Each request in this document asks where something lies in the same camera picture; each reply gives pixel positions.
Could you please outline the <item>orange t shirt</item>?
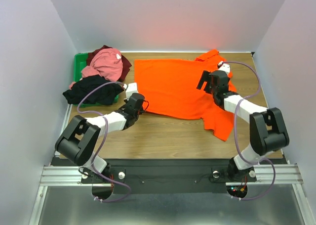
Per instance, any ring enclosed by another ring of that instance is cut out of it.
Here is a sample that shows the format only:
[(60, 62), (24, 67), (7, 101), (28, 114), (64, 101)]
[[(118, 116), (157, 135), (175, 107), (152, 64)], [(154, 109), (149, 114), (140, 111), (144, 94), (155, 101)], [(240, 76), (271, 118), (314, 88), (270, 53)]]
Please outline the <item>orange t shirt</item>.
[(149, 102), (148, 112), (185, 120), (202, 119), (205, 130), (226, 141), (234, 116), (214, 103), (212, 95), (198, 90), (204, 70), (217, 70), (225, 59), (211, 50), (195, 60), (136, 59), (134, 81), (138, 92)]

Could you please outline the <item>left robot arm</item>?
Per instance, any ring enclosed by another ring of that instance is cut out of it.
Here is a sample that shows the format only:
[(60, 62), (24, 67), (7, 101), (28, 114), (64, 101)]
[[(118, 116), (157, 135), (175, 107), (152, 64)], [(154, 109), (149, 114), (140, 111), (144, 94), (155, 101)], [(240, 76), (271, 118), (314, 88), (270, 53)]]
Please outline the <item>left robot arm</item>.
[(104, 144), (108, 133), (123, 131), (133, 126), (139, 115), (144, 112), (145, 97), (133, 93), (126, 103), (110, 114), (93, 118), (74, 116), (56, 141), (55, 150), (75, 165), (93, 172), (98, 182), (112, 182), (108, 163), (94, 151), (98, 138), (103, 137)]

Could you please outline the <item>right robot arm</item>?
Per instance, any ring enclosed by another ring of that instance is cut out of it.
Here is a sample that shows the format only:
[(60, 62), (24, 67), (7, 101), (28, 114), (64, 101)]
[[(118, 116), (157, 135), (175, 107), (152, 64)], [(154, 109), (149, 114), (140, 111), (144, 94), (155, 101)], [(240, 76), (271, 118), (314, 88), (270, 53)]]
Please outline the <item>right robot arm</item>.
[(250, 143), (244, 150), (237, 146), (237, 156), (230, 159), (227, 168), (228, 177), (239, 180), (266, 156), (288, 146), (289, 135), (280, 109), (262, 107), (244, 99), (229, 90), (229, 81), (225, 71), (203, 71), (197, 89), (203, 89), (212, 95), (218, 107), (233, 113), (234, 123), (239, 117), (249, 124)]

